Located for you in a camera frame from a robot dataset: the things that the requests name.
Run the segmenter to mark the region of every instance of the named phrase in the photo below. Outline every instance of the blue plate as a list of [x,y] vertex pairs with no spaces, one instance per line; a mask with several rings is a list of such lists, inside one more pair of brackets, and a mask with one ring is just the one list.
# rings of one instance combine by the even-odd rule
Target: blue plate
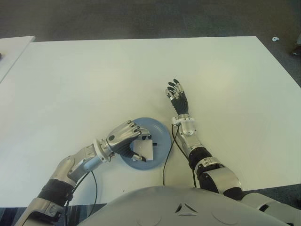
[[[171,138],[167,128],[159,121],[152,118],[138,118],[134,122],[148,129],[152,142],[157,143],[157,146],[153,146],[153,161],[133,161],[132,159],[121,156],[123,161],[129,166],[137,170],[149,170],[160,165],[167,157],[168,151],[171,145]],[[130,144],[130,148],[133,150],[133,142]]]

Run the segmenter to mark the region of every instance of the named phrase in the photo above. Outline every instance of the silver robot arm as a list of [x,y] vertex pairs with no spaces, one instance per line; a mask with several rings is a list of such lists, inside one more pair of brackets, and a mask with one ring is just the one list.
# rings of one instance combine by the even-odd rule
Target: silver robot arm
[[193,125],[194,119],[189,115],[187,98],[179,81],[174,79],[174,83],[168,84],[170,87],[167,87],[166,95],[178,114],[172,118],[172,123],[179,127],[178,134],[184,152],[189,159],[189,166],[197,174],[200,187],[240,201],[289,225],[301,226],[300,210],[259,193],[243,193],[236,175],[213,157],[199,141]]
[[194,119],[188,111],[188,101],[180,82],[174,79],[168,83],[166,95],[170,99],[178,116],[172,118],[172,123],[179,127],[179,137],[184,152],[189,160],[189,166],[195,171],[200,187],[227,197],[240,200],[242,188],[236,175],[213,157],[202,146],[194,127]]
[[128,120],[116,127],[106,139],[95,139],[93,144],[63,159],[16,226],[51,225],[57,222],[65,203],[72,199],[72,191],[78,180],[99,165],[110,162],[115,153],[136,161],[146,161],[143,156],[133,152],[129,145],[137,138],[147,137],[151,137],[148,130]]

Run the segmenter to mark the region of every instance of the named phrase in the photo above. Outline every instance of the gray carpet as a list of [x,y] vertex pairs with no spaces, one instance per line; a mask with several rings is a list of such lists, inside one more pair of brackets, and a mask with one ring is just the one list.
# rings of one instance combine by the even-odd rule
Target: gray carpet
[[[257,36],[299,86],[300,58],[290,52],[300,32],[300,0],[0,1],[0,38],[35,35],[36,41],[54,41]],[[280,41],[272,42],[273,36]],[[300,208],[300,185],[257,192]],[[23,211],[0,208],[0,225],[14,224]],[[71,214],[71,224],[76,225],[87,217],[87,206],[73,207]]]

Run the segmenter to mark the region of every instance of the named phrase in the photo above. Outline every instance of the wire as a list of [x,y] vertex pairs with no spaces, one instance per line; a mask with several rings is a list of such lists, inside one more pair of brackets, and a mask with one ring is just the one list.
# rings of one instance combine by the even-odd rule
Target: wire
[[93,212],[93,210],[94,210],[94,207],[95,207],[95,205],[96,205],[96,200],[97,200],[97,182],[96,182],[96,178],[95,178],[94,172],[91,171],[91,173],[92,173],[93,178],[94,178],[94,181],[95,181],[96,193],[95,193],[95,201],[94,201],[94,205],[93,205],[93,207],[92,207],[92,209],[91,209],[91,212],[90,212],[90,214],[89,214],[88,217],[91,216],[91,214],[92,214],[92,212]]
[[[80,185],[80,183],[86,178],[86,176],[88,176],[90,172],[86,173],[82,179],[76,184],[76,186],[74,187],[74,189],[71,192],[71,195],[73,195],[73,193],[75,192],[75,190],[78,188],[78,186]],[[67,217],[68,217],[68,207],[69,207],[69,203],[70,200],[67,201],[66,207],[65,207],[65,226],[67,226],[68,222],[67,222]]]
[[173,142],[172,142],[172,144],[171,144],[171,146],[170,146],[170,149],[169,149],[169,151],[168,151],[168,155],[167,155],[167,157],[166,157],[166,160],[165,160],[165,163],[164,163],[164,167],[163,167],[163,173],[162,173],[162,182],[163,182],[163,185],[165,186],[165,182],[164,182],[164,172],[165,172],[165,166],[166,166],[166,163],[167,163],[167,160],[168,160],[168,157],[169,157],[169,154],[170,154],[170,152],[171,152],[171,149],[173,148],[173,145],[174,145],[174,141],[175,141],[175,139],[173,140]]
[[[173,135],[173,139],[174,139],[174,141],[175,141],[175,144],[178,146],[178,148],[180,149],[180,151],[182,152],[182,154],[185,156],[185,158],[186,158],[187,161],[189,162],[188,157],[186,156],[185,152],[181,149],[181,147],[179,146],[179,144],[178,144],[178,142],[177,142],[177,140],[176,140],[176,136],[177,136],[177,135],[174,136],[174,130],[173,130],[173,129],[171,130],[171,133],[172,133],[172,135]],[[194,185],[194,187],[197,187],[196,177],[195,177],[195,175],[194,175],[193,169],[192,169],[192,177],[193,177],[193,185]]]
[[177,142],[177,140],[176,140],[176,136],[177,136],[177,135],[174,136],[174,130],[173,130],[173,129],[171,130],[171,133],[172,133],[172,135],[173,135],[173,139],[174,139],[174,141],[175,141],[175,144],[178,146],[178,148],[180,149],[180,151],[182,152],[182,154],[185,156],[185,158],[187,159],[187,161],[189,161],[189,159],[188,159],[188,157],[186,156],[185,152],[180,148],[180,146],[179,146],[179,144],[178,144],[178,142]]

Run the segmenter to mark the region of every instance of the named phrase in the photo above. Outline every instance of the small white box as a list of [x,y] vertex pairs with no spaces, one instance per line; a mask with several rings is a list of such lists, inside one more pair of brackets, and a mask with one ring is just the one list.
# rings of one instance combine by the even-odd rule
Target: small white box
[[142,155],[146,161],[153,160],[152,140],[134,140],[134,152]]

